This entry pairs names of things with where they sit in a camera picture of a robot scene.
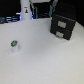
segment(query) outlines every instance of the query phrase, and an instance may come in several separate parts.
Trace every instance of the black box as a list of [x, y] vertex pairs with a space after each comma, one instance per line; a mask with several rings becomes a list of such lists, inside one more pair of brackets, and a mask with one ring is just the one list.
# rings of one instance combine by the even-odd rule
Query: black box
[[75, 11], [66, 10], [64, 8], [56, 8], [56, 11], [52, 15], [51, 23], [57, 26], [60, 26], [60, 24], [62, 24], [64, 25], [65, 29], [72, 31], [76, 23]]
[[76, 23], [75, 7], [60, 3], [52, 14], [50, 32], [69, 40]]
[[61, 37], [61, 38], [67, 39], [67, 40], [70, 40], [71, 35], [72, 35], [72, 31], [69, 31], [67, 29], [63, 29], [63, 28], [58, 27], [53, 24], [51, 25], [50, 32], [58, 37]]

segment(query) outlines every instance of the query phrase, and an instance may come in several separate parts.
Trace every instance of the black device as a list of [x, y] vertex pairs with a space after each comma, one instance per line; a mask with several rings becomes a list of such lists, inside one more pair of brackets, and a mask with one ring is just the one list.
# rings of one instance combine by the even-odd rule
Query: black device
[[0, 0], [0, 17], [11, 17], [21, 12], [20, 0]]
[[84, 27], [84, 0], [77, 0], [77, 22]]
[[33, 3], [35, 9], [32, 9], [30, 5], [31, 11], [33, 12], [34, 19], [37, 18], [50, 18], [49, 11], [50, 7], [52, 6], [54, 0], [50, 0], [49, 2], [42, 2], [42, 3]]
[[52, 15], [50, 32], [69, 40], [76, 23], [75, 7], [72, 5], [60, 3], [56, 6]]

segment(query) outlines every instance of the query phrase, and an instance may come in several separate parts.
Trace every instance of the dark background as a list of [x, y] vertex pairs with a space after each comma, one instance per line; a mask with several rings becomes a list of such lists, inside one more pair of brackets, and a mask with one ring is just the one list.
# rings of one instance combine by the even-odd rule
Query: dark background
[[[58, 0], [76, 6], [76, 19], [84, 26], [84, 1], [83, 0]], [[20, 0], [0, 0], [0, 17], [13, 16], [21, 11]]]
[[0, 17], [13, 16], [20, 11], [20, 0], [0, 0]]

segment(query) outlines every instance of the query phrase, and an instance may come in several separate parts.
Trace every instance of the white table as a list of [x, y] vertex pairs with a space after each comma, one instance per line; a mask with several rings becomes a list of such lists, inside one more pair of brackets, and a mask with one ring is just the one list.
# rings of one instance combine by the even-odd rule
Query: white table
[[0, 84], [84, 84], [84, 27], [76, 23], [68, 41], [50, 25], [50, 18], [0, 24]]

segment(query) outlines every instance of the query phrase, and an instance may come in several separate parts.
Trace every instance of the small object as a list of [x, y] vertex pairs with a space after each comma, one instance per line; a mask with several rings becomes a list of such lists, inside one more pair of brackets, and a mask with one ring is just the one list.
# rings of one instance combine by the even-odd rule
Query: small object
[[12, 51], [13, 52], [17, 52], [18, 51], [18, 42], [16, 40], [11, 42], [11, 46], [12, 46]]
[[56, 32], [56, 35], [57, 35], [58, 37], [60, 37], [60, 38], [63, 38], [63, 35], [64, 35], [64, 34], [57, 31], [57, 32]]
[[26, 9], [25, 13], [28, 13], [28, 10]]

